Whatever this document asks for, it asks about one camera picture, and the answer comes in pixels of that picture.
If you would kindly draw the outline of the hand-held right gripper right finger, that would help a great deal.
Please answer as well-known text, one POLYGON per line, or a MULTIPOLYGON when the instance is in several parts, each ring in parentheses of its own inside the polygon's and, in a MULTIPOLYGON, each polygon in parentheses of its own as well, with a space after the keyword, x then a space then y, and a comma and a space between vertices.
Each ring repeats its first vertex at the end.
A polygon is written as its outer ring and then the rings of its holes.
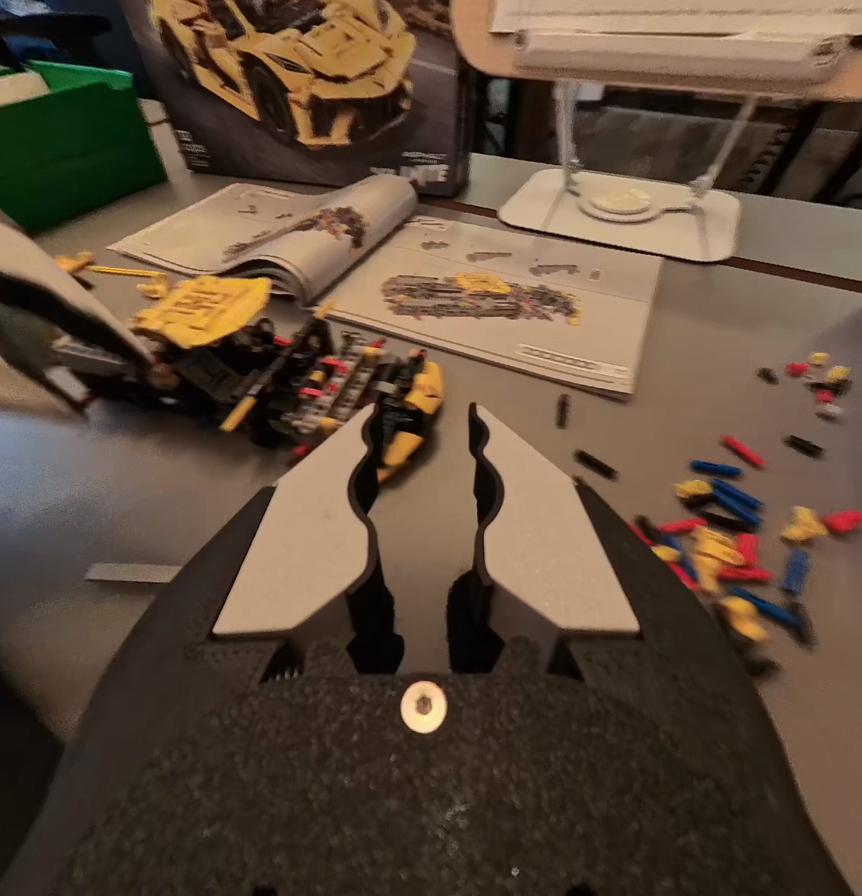
POLYGON ((627 639, 640 622, 578 487, 489 409, 468 413, 477 507, 472 600, 503 643, 627 639))

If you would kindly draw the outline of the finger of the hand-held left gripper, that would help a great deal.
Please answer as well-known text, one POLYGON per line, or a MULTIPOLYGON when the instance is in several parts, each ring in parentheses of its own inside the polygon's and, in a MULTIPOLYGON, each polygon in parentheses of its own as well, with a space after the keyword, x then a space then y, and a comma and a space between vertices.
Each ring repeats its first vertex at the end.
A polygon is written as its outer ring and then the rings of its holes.
POLYGON ((85 401, 53 382, 48 371, 56 366, 53 343, 56 330, 32 313, 0 303, 0 358, 26 380, 77 415, 85 413, 85 401))
POLYGON ((0 209, 0 303, 56 326, 141 371, 153 356, 120 319, 42 250, 0 209))

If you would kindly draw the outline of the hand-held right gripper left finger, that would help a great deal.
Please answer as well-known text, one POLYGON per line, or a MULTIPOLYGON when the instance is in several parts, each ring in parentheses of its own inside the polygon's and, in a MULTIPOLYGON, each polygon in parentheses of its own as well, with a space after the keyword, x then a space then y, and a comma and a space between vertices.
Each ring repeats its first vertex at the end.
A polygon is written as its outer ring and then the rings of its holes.
POLYGON ((217 640, 354 641, 378 565, 369 512, 378 496, 379 408, 369 405, 279 478, 213 623, 217 640))

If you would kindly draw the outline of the pile of yellow bricks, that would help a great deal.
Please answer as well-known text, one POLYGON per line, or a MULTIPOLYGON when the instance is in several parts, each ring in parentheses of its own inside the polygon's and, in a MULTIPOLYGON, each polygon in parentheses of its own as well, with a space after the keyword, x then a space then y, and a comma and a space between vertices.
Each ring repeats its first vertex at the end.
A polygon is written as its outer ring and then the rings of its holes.
POLYGON ((63 271, 70 274, 75 281, 89 291, 94 290, 94 284, 86 277, 89 273, 134 279, 137 290, 152 301, 167 298, 171 290, 170 278, 166 273, 102 265, 97 263, 92 252, 55 254, 52 259, 63 271))

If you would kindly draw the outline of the yellow black brick car model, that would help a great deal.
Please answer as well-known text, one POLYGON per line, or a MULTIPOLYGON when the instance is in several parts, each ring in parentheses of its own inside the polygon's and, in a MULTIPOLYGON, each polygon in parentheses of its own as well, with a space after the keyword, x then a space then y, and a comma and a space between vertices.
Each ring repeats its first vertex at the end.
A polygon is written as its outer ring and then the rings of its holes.
POLYGON ((94 398, 164 407, 256 446, 291 449, 291 464, 375 406, 382 426, 380 483, 425 446, 444 401, 444 380, 425 350, 389 355, 385 340, 333 334, 329 304, 284 337, 263 316, 267 278, 201 276, 139 286, 152 303, 127 326, 153 357, 148 373, 104 349, 64 336, 57 364, 94 398))

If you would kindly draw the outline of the grey desk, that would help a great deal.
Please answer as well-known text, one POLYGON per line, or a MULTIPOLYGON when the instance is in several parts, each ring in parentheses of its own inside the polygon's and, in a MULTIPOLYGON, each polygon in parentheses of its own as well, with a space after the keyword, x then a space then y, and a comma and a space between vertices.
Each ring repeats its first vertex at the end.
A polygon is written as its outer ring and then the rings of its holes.
MULTIPOLYGON (((672 485, 725 434, 766 469, 762 555, 793 505, 862 511, 862 292, 770 268, 666 262, 640 381, 628 402, 444 355, 437 441, 373 509, 405 639, 403 671, 446 670, 445 595, 475 528, 471 401, 572 474, 585 449, 618 480, 587 479, 626 518, 680 514, 672 485)), ((150 603, 145 587, 85 581, 96 562, 182 566, 259 487, 281 453, 174 415, 118 405, 64 414, 0 365, 0 673, 62 741, 150 603)), ((862 530, 819 539, 806 590, 816 645, 772 636, 783 675, 763 695, 821 835, 862 894, 862 530)))

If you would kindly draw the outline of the green plastic bin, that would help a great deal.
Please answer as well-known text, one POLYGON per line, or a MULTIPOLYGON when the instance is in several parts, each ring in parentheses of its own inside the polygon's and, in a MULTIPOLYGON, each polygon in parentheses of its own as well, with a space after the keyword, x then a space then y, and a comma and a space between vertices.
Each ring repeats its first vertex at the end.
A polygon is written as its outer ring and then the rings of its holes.
POLYGON ((0 209, 22 229, 50 230, 167 181, 132 74, 40 60, 26 70, 49 94, 0 107, 0 209))

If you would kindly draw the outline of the pile of small coloured pins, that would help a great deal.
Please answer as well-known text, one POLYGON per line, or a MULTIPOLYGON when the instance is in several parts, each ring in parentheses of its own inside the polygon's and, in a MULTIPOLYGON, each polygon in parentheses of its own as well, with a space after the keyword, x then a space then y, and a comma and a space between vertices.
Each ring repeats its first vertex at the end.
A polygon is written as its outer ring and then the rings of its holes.
POLYGON ((672 437, 672 485, 682 518, 636 516, 631 529, 753 651, 765 623, 807 650, 821 644, 862 678, 862 353, 834 346, 797 357, 784 373, 761 367, 734 395, 708 382, 695 406, 671 396, 658 424, 628 437, 625 476, 572 435, 580 482, 651 479, 656 448, 672 437))

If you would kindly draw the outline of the white paper stack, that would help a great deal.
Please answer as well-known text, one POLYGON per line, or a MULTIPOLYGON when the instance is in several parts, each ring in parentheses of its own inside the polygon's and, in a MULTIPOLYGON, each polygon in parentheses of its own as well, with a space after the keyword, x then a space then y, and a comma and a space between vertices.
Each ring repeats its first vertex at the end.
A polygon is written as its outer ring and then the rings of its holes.
POLYGON ((49 94, 49 86, 39 73, 0 67, 0 107, 25 102, 49 94))

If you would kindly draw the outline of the open instruction booklet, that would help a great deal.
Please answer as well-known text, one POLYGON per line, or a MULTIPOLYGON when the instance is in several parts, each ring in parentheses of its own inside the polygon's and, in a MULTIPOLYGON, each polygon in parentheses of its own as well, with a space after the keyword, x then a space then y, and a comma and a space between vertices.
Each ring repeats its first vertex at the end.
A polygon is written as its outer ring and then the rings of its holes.
POLYGON ((663 267, 420 212, 389 174, 322 195, 233 183, 110 249, 169 273, 267 277, 339 322, 619 396, 635 393, 663 267))

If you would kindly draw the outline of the toy car set box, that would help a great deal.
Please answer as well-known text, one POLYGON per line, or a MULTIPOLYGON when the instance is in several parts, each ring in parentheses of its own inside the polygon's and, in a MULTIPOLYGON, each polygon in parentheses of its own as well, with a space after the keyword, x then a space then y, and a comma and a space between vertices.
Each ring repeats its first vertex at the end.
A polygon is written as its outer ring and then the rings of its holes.
POLYGON ((441 1, 121 2, 195 174, 425 196, 468 180, 473 71, 441 1))

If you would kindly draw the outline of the printed instruction sheet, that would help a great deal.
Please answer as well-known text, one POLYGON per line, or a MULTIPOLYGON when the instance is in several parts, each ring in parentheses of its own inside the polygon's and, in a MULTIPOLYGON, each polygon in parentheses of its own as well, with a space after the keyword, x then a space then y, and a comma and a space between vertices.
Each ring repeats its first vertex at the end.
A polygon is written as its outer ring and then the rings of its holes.
POLYGON ((862 1, 501 1, 493 34, 585 30, 653 34, 862 36, 862 1))

